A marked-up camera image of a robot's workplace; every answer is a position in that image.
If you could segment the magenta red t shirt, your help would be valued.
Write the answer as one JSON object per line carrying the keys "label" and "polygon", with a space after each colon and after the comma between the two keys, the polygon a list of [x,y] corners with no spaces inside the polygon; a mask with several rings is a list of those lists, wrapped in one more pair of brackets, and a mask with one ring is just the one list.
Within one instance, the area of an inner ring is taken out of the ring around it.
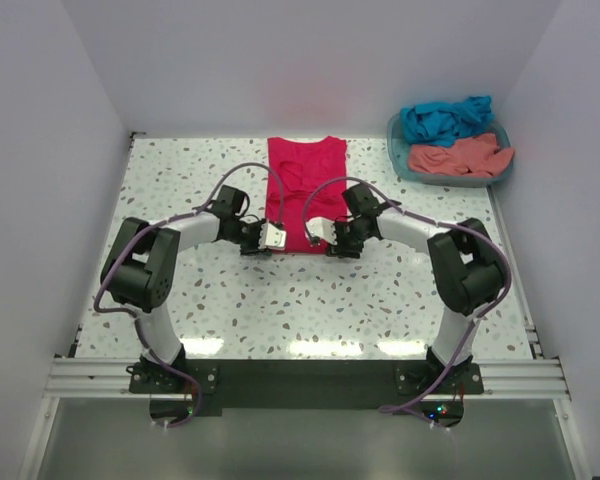
{"label": "magenta red t shirt", "polygon": [[309,202],[308,217],[336,220],[347,215],[342,197],[347,183],[347,142],[328,136],[318,142],[301,143],[272,137],[267,140],[269,167],[282,182],[268,179],[265,216],[281,221],[287,232],[285,251],[290,254],[324,254],[326,244],[310,244],[302,212]]}

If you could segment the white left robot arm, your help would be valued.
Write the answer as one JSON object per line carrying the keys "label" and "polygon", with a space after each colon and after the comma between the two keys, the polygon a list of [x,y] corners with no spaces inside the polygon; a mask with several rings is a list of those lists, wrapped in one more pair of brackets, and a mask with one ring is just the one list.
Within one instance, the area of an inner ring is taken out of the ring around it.
{"label": "white left robot arm", "polygon": [[279,221],[244,219],[248,195],[221,186],[218,194],[190,213],[149,222],[125,219],[105,260],[93,308],[131,317],[143,352],[130,374],[141,383],[176,392],[196,381],[187,372],[184,345],[175,334],[167,299],[180,253],[226,241],[243,256],[270,255],[286,245]]}

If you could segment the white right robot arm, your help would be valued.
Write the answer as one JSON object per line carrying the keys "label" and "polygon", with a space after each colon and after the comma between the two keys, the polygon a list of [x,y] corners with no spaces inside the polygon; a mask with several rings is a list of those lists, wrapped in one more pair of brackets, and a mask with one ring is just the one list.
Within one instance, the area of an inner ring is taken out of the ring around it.
{"label": "white right robot arm", "polygon": [[459,365],[471,361],[478,319],[495,308],[511,288],[511,269],[483,223],[434,219],[381,202],[369,186],[355,185],[343,193],[349,216],[313,218],[307,232],[327,244],[327,254],[358,259],[370,239],[395,241],[426,255],[437,295],[444,304],[436,338],[427,350],[425,379],[439,393],[461,380]]}

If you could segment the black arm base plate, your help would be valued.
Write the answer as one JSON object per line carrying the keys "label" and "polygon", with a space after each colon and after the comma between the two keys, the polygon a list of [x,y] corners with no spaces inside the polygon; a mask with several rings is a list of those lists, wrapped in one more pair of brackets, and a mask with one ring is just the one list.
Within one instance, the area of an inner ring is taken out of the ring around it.
{"label": "black arm base plate", "polygon": [[154,420],[227,409],[375,410],[423,393],[438,375],[426,360],[187,360],[171,371],[127,366],[129,392],[150,398]]}

